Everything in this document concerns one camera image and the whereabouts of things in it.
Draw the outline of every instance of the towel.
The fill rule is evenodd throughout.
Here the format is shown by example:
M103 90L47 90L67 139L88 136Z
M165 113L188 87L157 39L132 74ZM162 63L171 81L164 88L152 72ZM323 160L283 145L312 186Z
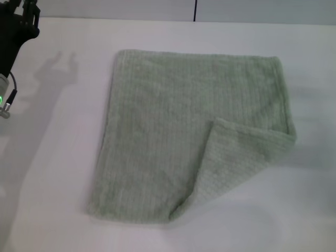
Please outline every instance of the towel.
M170 222L276 162L295 139L278 58L121 51L89 213Z

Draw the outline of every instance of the white table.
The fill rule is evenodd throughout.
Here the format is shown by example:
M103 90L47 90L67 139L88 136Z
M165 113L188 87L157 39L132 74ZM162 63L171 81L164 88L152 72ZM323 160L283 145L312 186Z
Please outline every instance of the white table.
M0 251L335 252L336 27L42 18L0 119ZM166 226L85 212L121 49L279 56L290 157Z

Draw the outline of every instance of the ribbed fabric texture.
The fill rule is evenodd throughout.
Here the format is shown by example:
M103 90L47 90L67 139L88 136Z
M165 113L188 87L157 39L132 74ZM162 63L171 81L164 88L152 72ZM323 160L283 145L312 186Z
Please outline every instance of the ribbed fabric texture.
M89 212L169 222L249 179L295 139L278 58L121 51Z

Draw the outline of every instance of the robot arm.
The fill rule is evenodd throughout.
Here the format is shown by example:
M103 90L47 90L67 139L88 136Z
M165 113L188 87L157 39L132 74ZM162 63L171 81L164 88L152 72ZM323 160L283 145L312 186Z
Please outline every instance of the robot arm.
M23 14L14 14L21 0L0 3L0 104L8 87L8 76L20 47L28 40L39 35L38 21L40 9L37 0L24 0ZM8 118L9 108L16 95L16 87L10 94L0 116Z

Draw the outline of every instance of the cable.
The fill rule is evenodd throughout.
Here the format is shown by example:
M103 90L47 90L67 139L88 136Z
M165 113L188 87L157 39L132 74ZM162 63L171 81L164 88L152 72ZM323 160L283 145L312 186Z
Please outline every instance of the cable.
M12 79L13 79L13 82L14 82L14 89L17 90L16 80L15 80L14 74L12 74L12 72L9 72L9 74L10 74L10 76L11 76Z
M197 0L195 0L194 22L196 21L196 12L197 12Z

